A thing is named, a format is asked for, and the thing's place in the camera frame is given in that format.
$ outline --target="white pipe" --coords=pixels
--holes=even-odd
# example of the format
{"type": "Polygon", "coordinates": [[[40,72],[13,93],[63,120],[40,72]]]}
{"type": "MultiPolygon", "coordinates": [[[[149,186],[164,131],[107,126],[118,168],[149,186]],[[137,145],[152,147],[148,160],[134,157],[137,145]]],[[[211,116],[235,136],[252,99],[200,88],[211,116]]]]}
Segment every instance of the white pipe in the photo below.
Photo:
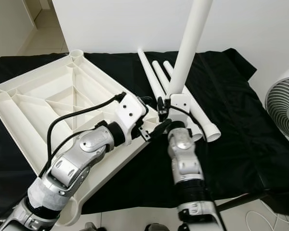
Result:
{"type": "MultiPolygon", "coordinates": [[[[163,64],[164,64],[164,67],[167,70],[169,76],[171,77],[173,74],[172,65],[168,61],[165,61],[163,64]]],[[[202,126],[203,131],[206,135],[207,141],[212,142],[212,141],[215,141],[218,138],[220,138],[221,132],[216,127],[216,125],[210,121],[210,119],[204,113],[204,111],[202,110],[202,108],[197,103],[197,101],[193,97],[192,93],[187,89],[186,86],[183,87],[183,93],[187,94],[191,97],[190,111],[191,111],[192,115],[195,117],[195,119],[198,120],[198,122],[202,126]]]]}
{"type": "Polygon", "coordinates": [[[141,64],[143,65],[145,74],[149,80],[150,86],[152,88],[152,91],[154,93],[155,99],[158,100],[158,97],[165,97],[165,93],[160,86],[158,79],[148,61],[148,59],[145,56],[145,53],[142,49],[138,49],[138,56],[140,58],[141,64]]]}
{"type": "MultiPolygon", "coordinates": [[[[169,81],[164,73],[164,71],[162,70],[162,68],[160,67],[158,61],[153,61],[152,66],[158,76],[158,79],[160,80],[165,92],[167,92],[167,88],[169,87],[169,81]]],[[[187,118],[187,128],[190,128],[192,130],[192,138],[193,141],[197,141],[200,140],[202,138],[202,131],[201,129],[198,127],[197,124],[195,124],[190,117],[187,118]]]]}
{"type": "Polygon", "coordinates": [[[193,2],[174,66],[167,98],[171,94],[182,93],[212,2],[213,0],[194,0],[193,2]]]}

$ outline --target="fan grille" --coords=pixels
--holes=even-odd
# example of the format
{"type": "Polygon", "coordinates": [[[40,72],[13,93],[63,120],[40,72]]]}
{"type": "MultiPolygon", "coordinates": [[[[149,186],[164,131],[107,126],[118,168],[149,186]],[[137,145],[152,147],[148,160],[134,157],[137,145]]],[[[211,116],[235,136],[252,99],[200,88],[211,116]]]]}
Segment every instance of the fan grille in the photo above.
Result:
{"type": "Polygon", "coordinates": [[[265,107],[276,125],[289,136],[289,78],[274,84],[268,91],[265,107]]]}

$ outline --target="white plastic tray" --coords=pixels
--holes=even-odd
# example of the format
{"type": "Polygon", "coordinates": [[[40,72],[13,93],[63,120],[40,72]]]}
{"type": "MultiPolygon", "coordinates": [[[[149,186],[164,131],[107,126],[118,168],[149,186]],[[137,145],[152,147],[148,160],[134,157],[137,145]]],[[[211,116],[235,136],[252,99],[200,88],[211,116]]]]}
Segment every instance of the white plastic tray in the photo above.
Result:
{"type": "MultiPolygon", "coordinates": [[[[59,116],[100,104],[122,91],[129,92],[86,60],[82,51],[75,50],[64,58],[1,83],[0,119],[38,175],[47,160],[46,134],[50,123],[59,116]]],[[[52,134],[52,149],[73,132],[90,129],[103,119],[111,121],[117,105],[111,103],[57,124],[52,134]]],[[[145,129],[152,131],[156,121],[157,113],[150,108],[145,129]]],[[[60,153],[71,144],[72,141],[68,142],[60,153]]],[[[145,145],[139,137],[131,145],[117,147],[106,154],[61,212],[57,225],[74,224],[82,205],[145,145]]]]}

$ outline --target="tiled floor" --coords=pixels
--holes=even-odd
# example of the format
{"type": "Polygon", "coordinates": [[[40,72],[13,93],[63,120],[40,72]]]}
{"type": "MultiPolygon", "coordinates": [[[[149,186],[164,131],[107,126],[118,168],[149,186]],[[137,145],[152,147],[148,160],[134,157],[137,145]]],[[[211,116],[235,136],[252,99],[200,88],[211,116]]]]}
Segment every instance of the tiled floor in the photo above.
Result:
{"type": "Polygon", "coordinates": [[[42,10],[35,20],[38,31],[28,44],[24,55],[68,52],[54,10],[42,10]]]}
{"type": "MultiPolygon", "coordinates": [[[[68,52],[55,12],[42,11],[35,20],[38,32],[30,42],[24,55],[39,55],[48,53],[68,52]]],[[[271,214],[259,200],[222,212],[228,231],[249,231],[246,225],[246,214],[256,211],[265,216],[274,225],[275,216],[271,214]]],[[[79,221],[71,227],[55,227],[55,231],[78,231],[84,228],[86,222],[101,225],[108,231],[143,231],[149,223],[165,224],[171,231],[177,230],[181,222],[177,210],[165,208],[137,207],[98,214],[82,215],[79,221]]],[[[269,225],[258,215],[249,216],[251,231],[270,231],[269,225]]],[[[279,221],[275,231],[289,231],[289,224],[279,221]]]]}

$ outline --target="black cloth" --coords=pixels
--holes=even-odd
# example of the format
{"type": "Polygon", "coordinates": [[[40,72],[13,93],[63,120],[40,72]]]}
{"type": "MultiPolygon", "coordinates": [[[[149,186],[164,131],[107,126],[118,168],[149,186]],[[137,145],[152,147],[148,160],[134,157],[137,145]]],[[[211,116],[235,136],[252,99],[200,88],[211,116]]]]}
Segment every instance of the black cloth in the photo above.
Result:
{"type": "MultiPolygon", "coordinates": [[[[174,64],[177,52],[146,54],[150,62],[169,60],[174,64]]],[[[63,56],[1,57],[0,82],[63,56]]],[[[137,54],[86,53],[85,57],[134,94],[153,97],[137,54]]],[[[289,142],[249,87],[247,80],[255,71],[233,49],[195,56],[186,85],[222,132],[217,141],[209,143],[207,155],[203,141],[197,142],[196,153],[215,200],[266,190],[289,214],[289,196],[282,196],[289,193],[289,142]]],[[[29,165],[0,122],[0,211],[2,202],[6,205],[16,194],[21,195],[33,179],[29,165]],[[27,175],[19,178],[11,169],[27,175]]],[[[162,136],[93,195],[82,213],[176,205],[167,139],[162,136]]]]}

